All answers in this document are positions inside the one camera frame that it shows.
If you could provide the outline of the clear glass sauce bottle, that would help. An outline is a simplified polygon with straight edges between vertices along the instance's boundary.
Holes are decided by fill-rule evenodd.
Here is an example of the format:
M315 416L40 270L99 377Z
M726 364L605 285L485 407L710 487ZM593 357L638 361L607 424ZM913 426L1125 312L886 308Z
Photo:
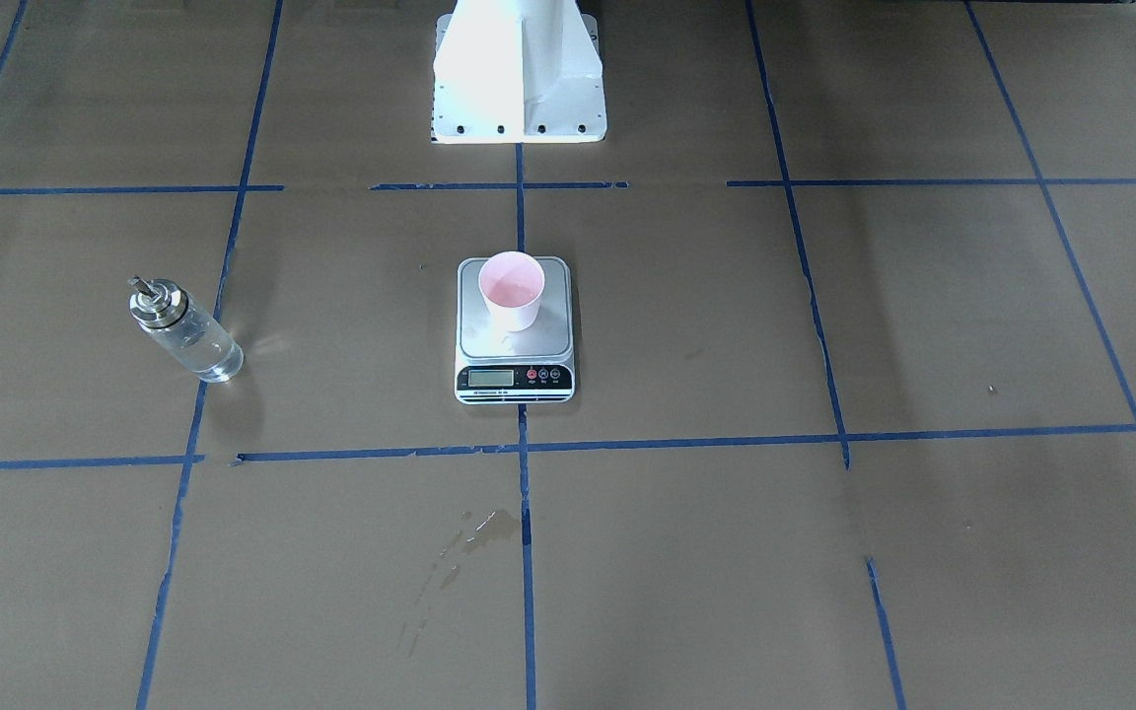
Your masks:
M199 381L228 382L244 366L239 341L173 279L131 277L130 314Z

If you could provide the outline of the silver digital kitchen scale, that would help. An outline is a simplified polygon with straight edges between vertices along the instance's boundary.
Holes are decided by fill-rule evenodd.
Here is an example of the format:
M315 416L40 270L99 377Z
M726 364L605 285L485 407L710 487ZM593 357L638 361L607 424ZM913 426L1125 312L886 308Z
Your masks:
M506 329L481 289L487 257L457 269L456 400L463 404L529 404L576 395L573 273L556 256L538 256L545 275L538 310L524 329Z

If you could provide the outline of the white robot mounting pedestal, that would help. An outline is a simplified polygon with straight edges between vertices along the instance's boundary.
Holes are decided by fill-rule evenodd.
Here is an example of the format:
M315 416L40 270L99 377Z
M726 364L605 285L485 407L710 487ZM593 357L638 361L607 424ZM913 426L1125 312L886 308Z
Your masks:
M603 50L577 1L459 1L436 22L431 139L583 144L608 134Z

